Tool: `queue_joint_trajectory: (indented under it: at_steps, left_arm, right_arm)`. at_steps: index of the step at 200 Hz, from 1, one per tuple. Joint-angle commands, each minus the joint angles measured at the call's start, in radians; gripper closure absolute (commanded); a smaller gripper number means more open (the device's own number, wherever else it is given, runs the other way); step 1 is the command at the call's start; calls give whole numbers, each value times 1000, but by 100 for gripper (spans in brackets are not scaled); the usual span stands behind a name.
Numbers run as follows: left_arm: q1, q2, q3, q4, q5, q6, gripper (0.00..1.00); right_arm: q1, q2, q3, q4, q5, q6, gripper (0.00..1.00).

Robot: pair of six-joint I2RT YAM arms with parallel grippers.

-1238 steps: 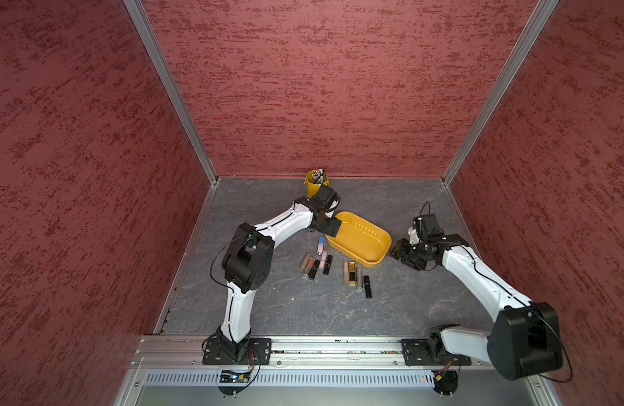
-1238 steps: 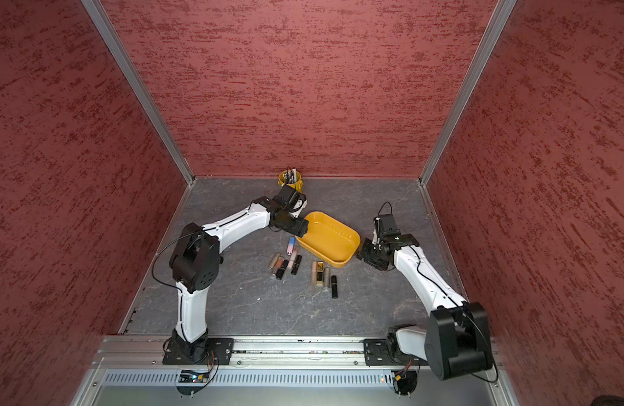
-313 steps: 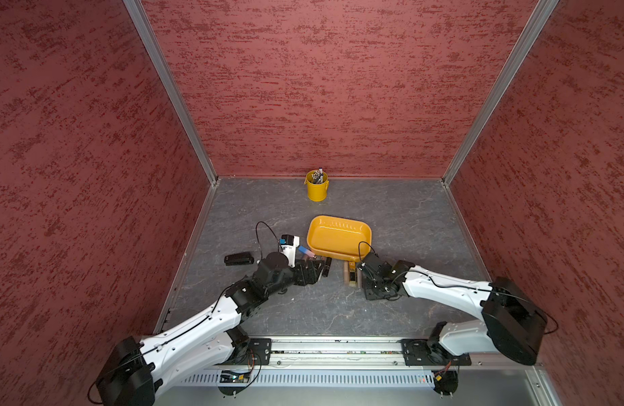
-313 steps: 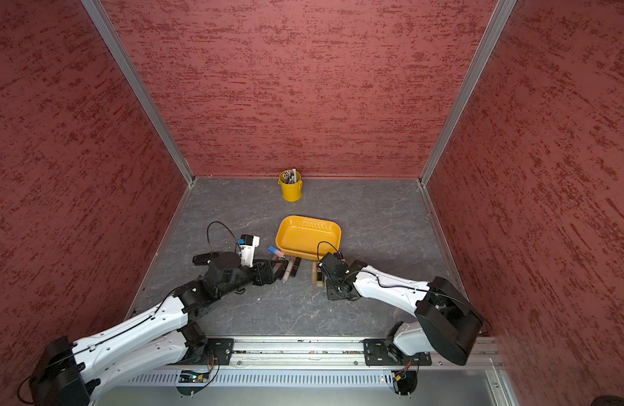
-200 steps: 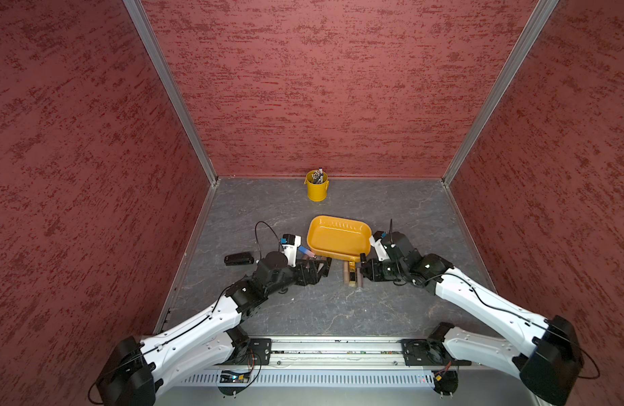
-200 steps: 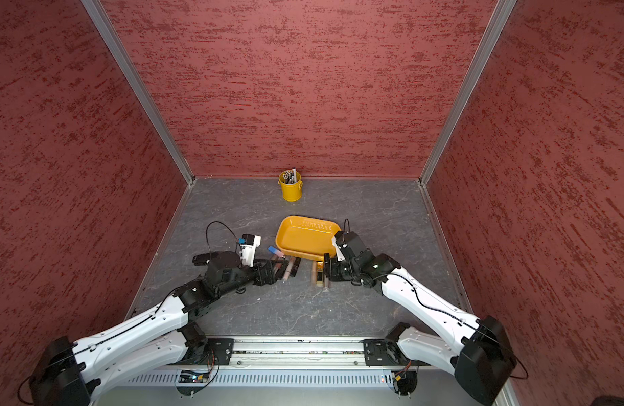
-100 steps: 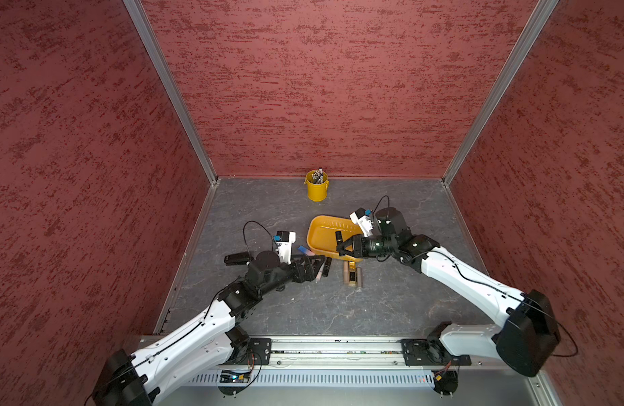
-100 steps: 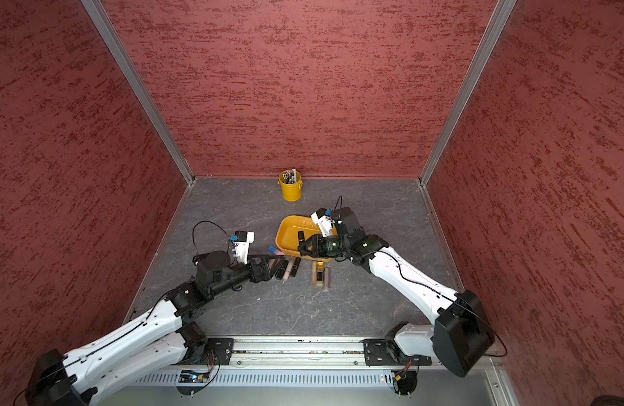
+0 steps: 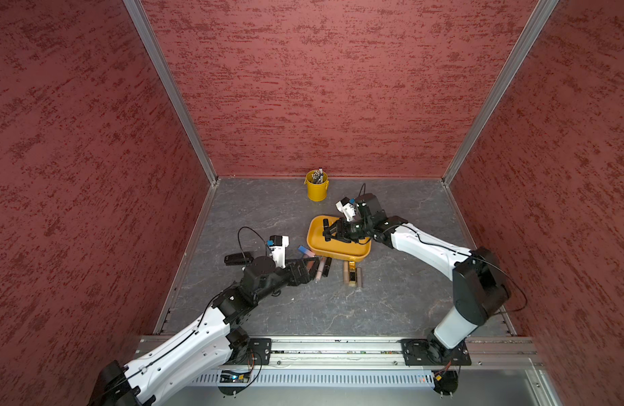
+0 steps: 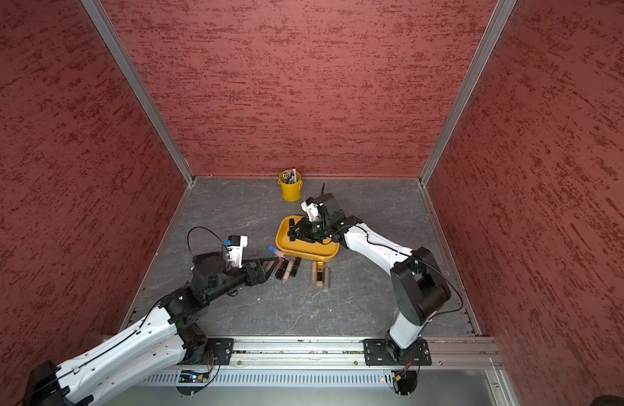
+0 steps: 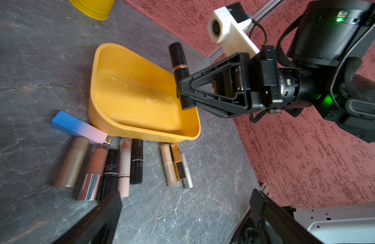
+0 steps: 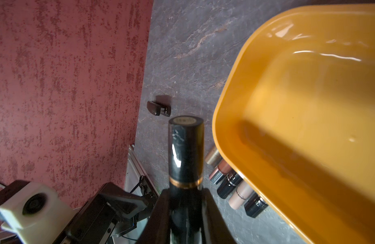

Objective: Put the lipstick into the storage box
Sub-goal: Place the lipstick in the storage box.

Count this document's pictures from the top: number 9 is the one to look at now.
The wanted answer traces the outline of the yellow plastic storage box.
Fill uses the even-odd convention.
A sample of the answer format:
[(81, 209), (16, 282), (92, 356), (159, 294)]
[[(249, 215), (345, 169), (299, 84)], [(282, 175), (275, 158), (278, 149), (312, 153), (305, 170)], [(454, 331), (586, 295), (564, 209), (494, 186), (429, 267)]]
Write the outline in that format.
[(372, 243), (368, 240), (361, 240), (357, 243), (343, 243), (337, 240), (326, 241), (323, 236), (324, 222), (332, 224), (337, 217), (316, 216), (310, 222), (307, 235), (307, 245), (316, 255), (331, 257), (340, 261), (361, 262), (371, 252)]

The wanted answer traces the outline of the silver grey lipstick tube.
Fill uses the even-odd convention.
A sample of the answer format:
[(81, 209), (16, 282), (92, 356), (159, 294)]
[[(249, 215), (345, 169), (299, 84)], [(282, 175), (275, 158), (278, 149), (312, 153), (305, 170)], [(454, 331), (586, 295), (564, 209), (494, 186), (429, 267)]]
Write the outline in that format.
[(364, 286), (363, 270), (361, 267), (357, 268), (356, 278), (357, 278), (357, 288), (361, 290)]

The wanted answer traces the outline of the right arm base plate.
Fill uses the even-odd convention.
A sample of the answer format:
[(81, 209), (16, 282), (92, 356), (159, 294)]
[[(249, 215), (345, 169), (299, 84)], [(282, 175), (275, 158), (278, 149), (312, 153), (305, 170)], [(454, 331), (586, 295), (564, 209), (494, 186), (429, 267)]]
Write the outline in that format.
[(450, 366), (470, 366), (472, 360), (465, 341), (455, 348), (444, 348), (438, 341), (426, 339), (402, 339), (401, 353), (407, 366), (427, 366), (442, 368)]

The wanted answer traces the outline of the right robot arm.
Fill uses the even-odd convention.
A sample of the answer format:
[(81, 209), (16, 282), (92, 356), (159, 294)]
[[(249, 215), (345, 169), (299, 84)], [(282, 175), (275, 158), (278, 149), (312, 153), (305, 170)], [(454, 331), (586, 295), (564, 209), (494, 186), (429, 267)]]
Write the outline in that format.
[(339, 218), (333, 222), (324, 220), (322, 225), (326, 241), (378, 242), (421, 260), (449, 279), (453, 306), (421, 342), (426, 359), (434, 365), (449, 364), (465, 339), (511, 298), (508, 277), (486, 248), (469, 250), (449, 244), (398, 217), (378, 223), (366, 218), (360, 222)]

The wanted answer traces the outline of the gold black square lipstick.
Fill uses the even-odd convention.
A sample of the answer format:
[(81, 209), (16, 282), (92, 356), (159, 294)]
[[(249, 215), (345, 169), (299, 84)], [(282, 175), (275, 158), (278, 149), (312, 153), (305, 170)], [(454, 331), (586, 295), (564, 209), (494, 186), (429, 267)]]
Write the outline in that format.
[(349, 262), (349, 271), (350, 271), (350, 283), (348, 285), (350, 287), (356, 287), (357, 286), (357, 278), (356, 278), (357, 267), (356, 267), (355, 262)]

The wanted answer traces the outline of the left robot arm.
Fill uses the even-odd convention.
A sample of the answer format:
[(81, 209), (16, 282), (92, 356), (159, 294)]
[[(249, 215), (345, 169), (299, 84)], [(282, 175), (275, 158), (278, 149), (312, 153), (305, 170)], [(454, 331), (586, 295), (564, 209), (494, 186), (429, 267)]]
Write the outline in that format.
[(198, 375), (229, 360), (253, 358), (249, 336), (241, 325), (262, 299), (285, 287), (315, 279), (317, 258), (285, 260), (255, 258), (242, 279), (215, 296), (180, 333), (126, 365), (113, 361), (96, 381), (91, 405), (163, 405)]

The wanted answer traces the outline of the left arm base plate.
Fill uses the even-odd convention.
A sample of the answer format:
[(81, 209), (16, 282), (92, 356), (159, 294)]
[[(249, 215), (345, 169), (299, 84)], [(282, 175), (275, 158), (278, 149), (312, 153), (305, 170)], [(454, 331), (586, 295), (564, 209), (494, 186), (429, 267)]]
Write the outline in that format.
[(262, 365), (268, 365), (271, 350), (271, 338), (244, 338), (232, 345), (232, 355), (227, 363), (251, 366), (257, 361)]

